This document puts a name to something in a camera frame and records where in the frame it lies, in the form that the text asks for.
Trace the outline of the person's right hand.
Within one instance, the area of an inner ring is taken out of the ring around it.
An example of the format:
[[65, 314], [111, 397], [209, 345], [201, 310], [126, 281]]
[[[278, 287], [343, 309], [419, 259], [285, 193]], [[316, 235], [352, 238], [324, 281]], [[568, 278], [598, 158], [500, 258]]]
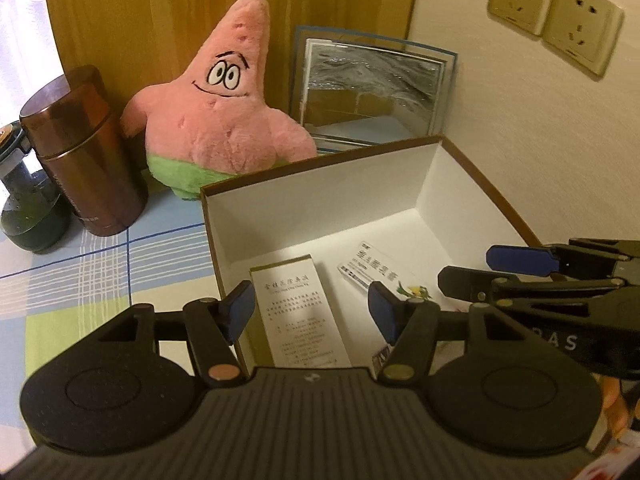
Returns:
[[618, 438], [627, 428], [629, 412], [622, 393], [622, 384], [618, 378], [602, 376], [602, 412], [608, 422], [608, 430]]

